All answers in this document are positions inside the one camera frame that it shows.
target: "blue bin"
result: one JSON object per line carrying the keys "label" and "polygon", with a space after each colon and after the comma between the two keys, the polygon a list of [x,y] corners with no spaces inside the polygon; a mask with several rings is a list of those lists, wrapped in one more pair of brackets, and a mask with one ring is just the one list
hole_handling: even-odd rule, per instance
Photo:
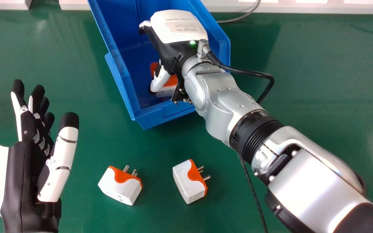
{"label": "blue bin", "polygon": [[105,41],[106,62],[116,81],[133,121],[143,129],[151,128],[190,112],[188,103],[162,102],[148,93],[151,83],[149,66],[158,61],[157,52],[138,26],[164,9],[192,12],[208,33],[211,49],[226,65],[230,64],[230,40],[200,0],[88,0]]}

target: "metal prong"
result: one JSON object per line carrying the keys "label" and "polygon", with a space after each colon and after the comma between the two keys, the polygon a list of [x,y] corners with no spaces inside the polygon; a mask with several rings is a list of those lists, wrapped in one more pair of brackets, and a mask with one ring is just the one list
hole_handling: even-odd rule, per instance
{"label": "metal prong", "polygon": [[128,171],[128,169],[129,169],[129,166],[128,166],[128,165],[126,165],[126,166],[125,166],[125,168],[123,168],[123,172],[127,172],[127,171]]}

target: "green tabletop surface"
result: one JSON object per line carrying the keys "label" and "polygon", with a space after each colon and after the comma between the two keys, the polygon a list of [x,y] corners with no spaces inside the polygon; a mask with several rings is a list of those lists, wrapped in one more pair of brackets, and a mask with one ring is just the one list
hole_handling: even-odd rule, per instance
{"label": "green tabletop surface", "polygon": [[[357,171],[373,202],[373,15],[252,14],[222,29],[231,39],[232,65],[274,75],[263,107]],[[143,130],[130,119],[106,53],[90,11],[61,11],[53,0],[0,11],[0,145],[17,140],[14,79],[24,82],[26,96],[42,84],[57,119],[68,111],[80,116],[59,231],[262,232],[236,153],[212,138],[196,113]],[[255,98],[267,85],[235,78]],[[186,205],[172,167],[190,158],[211,179],[207,196]],[[133,206],[97,186],[109,165],[138,171],[143,190]],[[265,186],[252,180],[270,232],[289,232],[266,207]]]}

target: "wire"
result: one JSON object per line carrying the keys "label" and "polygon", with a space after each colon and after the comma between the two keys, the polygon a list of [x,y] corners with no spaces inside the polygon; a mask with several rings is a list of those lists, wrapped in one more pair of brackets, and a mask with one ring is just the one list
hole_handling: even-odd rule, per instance
{"label": "wire", "polygon": [[266,220],[264,218],[262,206],[260,205],[259,198],[257,197],[256,191],[254,190],[254,186],[253,186],[253,183],[251,182],[251,179],[250,179],[250,176],[248,174],[247,168],[245,167],[244,159],[243,159],[243,157],[240,154],[237,153],[237,155],[238,155],[238,158],[240,159],[241,167],[243,167],[243,170],[244,170],[244,173],[245,173],[245,177],[247,178],[248,185],[250,186],[250,189],[251,189],[251,193],[253,194],[253,198],[256,201],[257,209],[258,209],[258,211],[260,213],[260,219],[262,221],[264,232],[268,233],[267,225],[266,225]]}
{"label": "wire", "polygon": [[265,90],[263,91],[263,93],[261,94],[261,96],[259,97],[259,99],[257,100],[258,104],[262,103],[263,99],[267,96],[268,92],[271,90],[271,88],[274,85],[274,77],[272,75],[270,75],[270,74],[263,73],[263,72],[258,72],[258,71],[246,70],[246,69],[237,69],[237,68],[233,68],[233,67],[228,66],[228,65],[224,65],[217,58],[217,56],[215,56],[215,54],[211,50],[209,52],[207,52],[206,57],[209,60],[211,60],[211,62],[214,63],[214,65],[216,65],[219,68],[222,68],[224,70],[227,70],[227,71],[230,71],[230,72],[233,72],[233,73],[237,73],[237,74],[254,76],[254,77],[259,77],[259,78],[266,78],[266,79],[270,80],[270,82],[268,83],[267,87],[265,88]]}
{"label": "wire", "polygon": [[240,19],[244,19],[247,16],[249,16],[251,13],[253,13],[259,7],[261,1],[262,0],[258,0],[256,5],[253,7],[253,9],[251,9],[249,12],[245,13],[244,15],[241,15],[241,16],[239,16],[237,18],[233,18],[233,19],[218,20],[217,23],[219,23],[219,24],[230,23],[230,22],[234,22],[234,21],[237,21],[237,20],[240,20]]}

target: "white and orange plug adapter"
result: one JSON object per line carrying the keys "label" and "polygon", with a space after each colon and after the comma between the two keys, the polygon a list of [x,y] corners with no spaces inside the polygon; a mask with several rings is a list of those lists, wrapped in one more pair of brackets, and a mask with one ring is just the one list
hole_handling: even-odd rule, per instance
{"label": "white and orange plug adapter", "polygon": [[207,185],[205,181],[210,178],[202,178],[203,166],[197,168],[194,161],[189,159],[172,168],[172,174],[176,186],[187,204],[195,202],[207,195]]}
{"label": "white and orange plug adapter", "polygon": [[109,166],[98,186],[109,197],[126,205],[133,205],[143,186],[141,179],[137,177],[136,169],[132,174],[126,173],[128,169],[128,165],[123,171]]}

